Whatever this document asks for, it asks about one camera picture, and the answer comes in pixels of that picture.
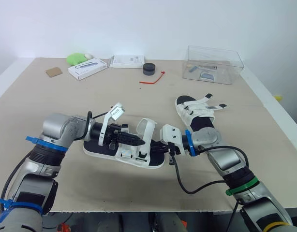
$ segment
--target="black cylinder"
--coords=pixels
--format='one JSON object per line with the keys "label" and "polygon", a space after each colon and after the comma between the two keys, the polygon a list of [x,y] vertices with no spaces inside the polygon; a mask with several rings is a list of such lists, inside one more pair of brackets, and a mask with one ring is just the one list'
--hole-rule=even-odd
{"label": "black cylinder", "polygon": [[155,73],[155,64],[153,63],[145,63],[143,65],[143,74],[147,76],[152,76]]}

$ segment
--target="black cable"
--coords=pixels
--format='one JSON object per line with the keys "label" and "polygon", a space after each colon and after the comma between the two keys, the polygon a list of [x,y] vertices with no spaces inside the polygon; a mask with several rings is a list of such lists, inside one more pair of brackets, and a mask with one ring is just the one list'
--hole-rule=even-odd
{"label": "black cable", "polygon": [[200,151],[200,153],[203,153],[203,152],[206,152],[206,151],[210,151],[210,150],[214,150],[214,149],[220,149],[220,148],[227,148],[227,149],[237,150],[238,152],[240,152],[244,156],[246,166],[249,167],[249,160],[247,158],[247,155],[245,154],[244,151],[242,151],[240,148],[237,148],[235,146],[213,146],[213,147],[205,148],[203,150],[201,150],[201,146],[199,146],[199,151]]}
{"label": "black cable", "polygon": [[93,117],[93,119],[95,119],[95,118],[98,118],[98,117],[101,117],[101,116],[103,116],[103,115],[106,115],[107,113],[108,113],[108,112],[105,112],[105,113],[99,114],[99,115],[97,115],[97,116]]}
{"label": "black cable", "polygon": [[[22,166],[22,164],[24,163],[25,159],[27,157],[30,156],[30,153],[28,153],[18,164],[17,166],[14,168],[14,170],[11,172],[11,174],[9,175],[9,178],[7,179],[7,181],[5,182],[4,186],[3,186],[3,189],[2,189],[2,193],[1,193],[1,196],[0,198],[1,199],[4,199],[5,197],[5,194],[7,192],[7,189],[8,189],[8,186],[13,178],[13,176],[15,175],[15,173],[17,172],[17,170],[20,168],[20,166]],[[4,205],[2,203],[0,203],[0,213],[2,213],[4,211]]]}
{"label": "black cable", "polygon": [[183,183],[182,183],[182,181],[181,181],[181,177],[179,176],[179,171],[178,171],[178,163],[177,163],[176,158],[175,158],[174,156],[172,156],[172,160],[173,160],[173,162],[174,162],[174,166],[175,166],[175,168],[176,168],[176,173],[177,173],[178,183],[179,183],[179,185],[181,186],[181,188],[183,189],[183,191],[186,192],[187,194],[190,194],[190,195],[195,194],[195,193],[199,192],[200,190],[204,189],[205,187],[210,186],[210,185],[213,185],[213,184],[217,184],[217,183],[225,183],[224,180],[216,180],[216,181],[209,182],[209,183],[207,183],[207,184],[205,184],[205,185],[203,185],[203,186],[197,188],[197,189],[194,190],[194,191],[188,191],[188,190],[184,187],[184,185],[183,185]]}
{"label": "black cable", "polygon": [[[66,220],[64,220],[64,222],[62,222],[62,223],[66,223],[70,218],[71,218],[71,216],[73,215],[73,213],[71,213],[68,217],[67,217],[67,219]],[[42,227],[43,229],[55,229],[57,226],[55,226],[55,227]]]}
{"label": "black cable", "polygon": [[237,211],[238,205],[239,205],[239,203],[238,203],[238,202],[236,202],[235,208],[234,208],[234,210],[232,211],[232,214],[231,214],[230,220],[229,220],[229,222],[228,222],[228,226],[227,226],[227,230],[226,230],[226,232],[229,232],[230,225],[231,225],[231,222],[233,221],[233,219],[234,219],[234,217],[235,217],[235,214],[236,214],[236,211]]}

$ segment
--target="black cylindrical connector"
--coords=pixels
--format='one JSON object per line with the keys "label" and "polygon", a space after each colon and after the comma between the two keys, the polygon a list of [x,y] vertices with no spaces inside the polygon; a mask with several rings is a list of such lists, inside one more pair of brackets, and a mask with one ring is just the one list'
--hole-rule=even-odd
{"label": "black cylindrical connector", "polygon": [[230,189],[234,189],[248,183],[254,177],[254,173],[247,166],[245,166],[244,168],[240,168],[233,173],[224,175],[223,179],[226,181],[226,184]]}
{"label": "black cylindrical connector", "polygon": [[58,151],[56,149],[37,144],[30,152],[29,159],[46,165],[60,166],[65,154],[65,151]]}

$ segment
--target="beige table surface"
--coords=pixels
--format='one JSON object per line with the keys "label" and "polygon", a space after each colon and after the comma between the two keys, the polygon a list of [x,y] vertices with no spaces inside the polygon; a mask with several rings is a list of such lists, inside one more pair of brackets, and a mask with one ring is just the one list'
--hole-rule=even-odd
{"label": "beige table surface", "polygon": [[[228,105],[215,113],[214,125],[224,140],[248,154],[252,171],[284,207],[297,207],[297,152],[245,81],[239,78],[228,86],[186,80],[181,61],[154,63],[156,74],[151,77],[141,69],[106,69],[77,81],[68,73],[65,59],[35,59],[0,99],[0,193],[12,169],[33,148],[26,136],[38,137],[52,112],[86,116],[91,110],[96,115],[119,101],[126,113],[117,123],[128,123],[135,131],[141,118],[151,118],[158,122],[154,134],[158,139],[164,124],[185,130],[174,107],[178,96],[199,99],[212,93],[210,105]],[[56,66],[63,74],[49,78],[45,70]],[[157,84],[139,83],[156,80],[160,71],[165,75]],[[168,162],[146,170],[90,157],[82,145],[74,142],[62,162],[52,211],[220,211],[235,203],[226,196],[225,184],[187,195]],[[221,179],[205,155],[177,156],[177,161],[190,190]]]}

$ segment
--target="green plush toy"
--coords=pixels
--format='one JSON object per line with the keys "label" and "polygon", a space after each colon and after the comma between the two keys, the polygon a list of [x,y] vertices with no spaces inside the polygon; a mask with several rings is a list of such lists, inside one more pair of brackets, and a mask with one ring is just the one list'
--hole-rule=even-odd
{"label": "green plush toy", "polygon": [[81,53],[73,53],[67,57],[67,62],[72,66],[77,65],[79,63],[83,63],[89,59],[92,59],[91,54],[81,54]]}

